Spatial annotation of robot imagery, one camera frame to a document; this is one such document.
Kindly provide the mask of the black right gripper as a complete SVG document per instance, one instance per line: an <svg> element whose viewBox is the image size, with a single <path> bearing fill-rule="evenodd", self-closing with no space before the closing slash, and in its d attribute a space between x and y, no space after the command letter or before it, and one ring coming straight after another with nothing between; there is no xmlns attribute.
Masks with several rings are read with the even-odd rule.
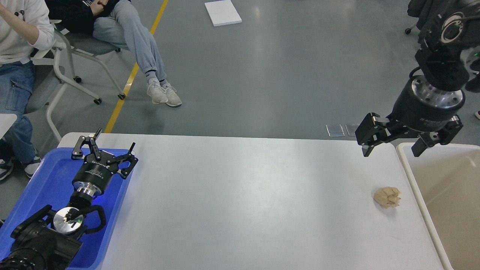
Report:
<svg viewBox="0 0 480 270"><path fill-rule="evenodd" d="M374 147L398 138L419 139L411 147L415 157L437 144L447 145L459 133L463 124L457 112L465 104L462 90L443 91L430 84L425 76L409 79L386 117L367 113L355 138L368 157Z"/></svg>

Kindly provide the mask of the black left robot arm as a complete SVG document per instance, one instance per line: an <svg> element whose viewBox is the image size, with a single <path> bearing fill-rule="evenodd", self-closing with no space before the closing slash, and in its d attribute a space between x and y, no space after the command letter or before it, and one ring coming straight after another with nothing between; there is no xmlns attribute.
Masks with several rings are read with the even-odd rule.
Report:
<svg viewBox="0 0 480 270"><path fill-rule="evenodd" d="M43 159L1 228L2 270L94 270L103 260L137 164L100 149L98 130Z"/></svg>

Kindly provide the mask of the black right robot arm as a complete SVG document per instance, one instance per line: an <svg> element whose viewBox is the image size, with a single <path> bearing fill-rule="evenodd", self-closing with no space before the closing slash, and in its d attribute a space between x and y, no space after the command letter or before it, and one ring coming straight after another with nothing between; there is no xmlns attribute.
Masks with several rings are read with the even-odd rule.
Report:
<svg viewBox="0 0 480 270"><path fill-rule="evenodd" d="M368 113L355 137L365 157L398 138L417 138L415 157L436 144L447 145L463 127L457 112L464 91L479 92L479 1L449 0L419 36L413 70L393 110L382 118Z"/></svg>

